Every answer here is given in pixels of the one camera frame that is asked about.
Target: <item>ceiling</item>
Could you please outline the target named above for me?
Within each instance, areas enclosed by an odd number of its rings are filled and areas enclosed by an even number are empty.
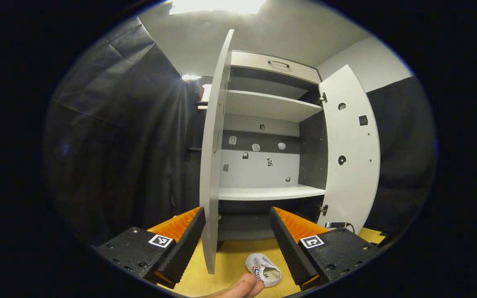
[[[371,36],[326,6],[306,0],[267,0],[256,15],[193,12],[169,16],[171,5],[156,5],[139,19],[182,74],[212,76],[229,29],[235,29],[233,50],[278,56],[313,67]]]

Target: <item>ceiling light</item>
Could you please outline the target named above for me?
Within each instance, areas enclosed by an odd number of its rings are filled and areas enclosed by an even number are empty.
[[[173,0],[170,15],[197,11],[257,14],[266,0]]]
[[[181,76],[181,79],[183,79],[184,81],[187,81],[189,79],[200,79],[201,76],[199,75],[182,75]]]

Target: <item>shoe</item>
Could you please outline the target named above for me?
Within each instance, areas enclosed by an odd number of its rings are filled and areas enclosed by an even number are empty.
[[[262,281],[265,287],[273,287],[281,281],[281,270],[261,253],[252,253],[246,258],[246,269]]]

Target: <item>white wall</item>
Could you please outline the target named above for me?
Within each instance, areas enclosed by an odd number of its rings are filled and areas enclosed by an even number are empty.
[[[350,66],[365,92],[412,76],[403,61],[373,36],[342,50],[317,68],[325,80],[345,64]]]

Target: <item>wooden floor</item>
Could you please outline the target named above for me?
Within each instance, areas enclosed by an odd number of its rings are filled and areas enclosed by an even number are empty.
[[[366,228],[362,228],[358,235],[373,243],[380,243],[384,239],[380,232]],[[254,252],[266,255],[282,271],[281,282],[274,287],[265,288],[257,298],[280,298],[300,291],[299,286],[294,284],[275,239],[224,242],[216,254],[215,274],[207,273],[202,245],[198,242],[180,283],[173,291],[184,296],[200,297],[223,290],[248,272],[245,267],[246,258]]]

